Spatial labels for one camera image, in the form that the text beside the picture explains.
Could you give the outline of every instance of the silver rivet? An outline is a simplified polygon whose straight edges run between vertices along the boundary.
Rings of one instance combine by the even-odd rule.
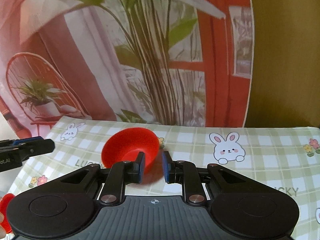
[[[200,203],[200,202],[204,201],[204,196],[198,195],[198,194],[197,195],[191,195],[189,197],[189,200],[191,202],[193,202],[193,203]]]
[[[117,200],[117,197],[115,195],[104,195],[101,197],[101,201],[105,203],[112,203]]]

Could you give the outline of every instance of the crosshair mark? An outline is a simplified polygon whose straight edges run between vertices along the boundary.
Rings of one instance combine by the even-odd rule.
[[[157,200],[157,199],[153,199],[153,200],[151,200],[151,201],[149,201],[149,202],[151,202],[152,204],[158,204],[159,202],[161,202],[161,201],[159,201],[159,200]]]

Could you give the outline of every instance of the brown wall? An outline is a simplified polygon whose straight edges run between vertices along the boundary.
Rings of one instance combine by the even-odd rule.
[[[320,126],[320,0],[252,0],[246,127]]]

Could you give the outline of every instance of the red object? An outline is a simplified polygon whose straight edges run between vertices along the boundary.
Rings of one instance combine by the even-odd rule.
[[[104,145],[101,160],[106,168],[121,161],[135,161],[139,152],[145,153],[144,173],[153,165],[159,151],[159,139],[149,129],[134,127],[113,135]]]
[[[7,206],[9,205],[9,202],[14,198],[14,195],[9,193],[4,195],[4,197],[2,198],[2,200],[0,201],[0,213],[3,214],[4,216],[4,220],[3,222],[0,224],[4,230],[6,231],[7,234],[12,232],[12,229],[9,225],[9,222],[7,220]]]

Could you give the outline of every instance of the green and white gingham tablecloth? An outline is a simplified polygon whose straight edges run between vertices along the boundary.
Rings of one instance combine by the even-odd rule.
[[[64,134],[70,126],[73,132],[76,130],[71,135],[74,138]],[[9,192],[17,195],[90,163],[101,164],[100,154],[105,142],[128,127],[152,130],[159,137],[160,148],[168,150],[173,160],[191,161],[197,167],[218,163],[213,155],[215,144],[209,138],[210,133],[220,134],[224,139],[231,132],[238,133],[237,143],[245,150],[244,160],[229,161],[225,166],[291,196],[300,208],[299,222],[292,237],[295,240],[320,239],[320,129],[312,127],[195,128],[63,117],[47,136],[55,141],[55,151],[30,158]],[[143,185],[128,185],[126,194],[181,194],[179,184],[164,182],[160,161],[152,176],[147,176]]]

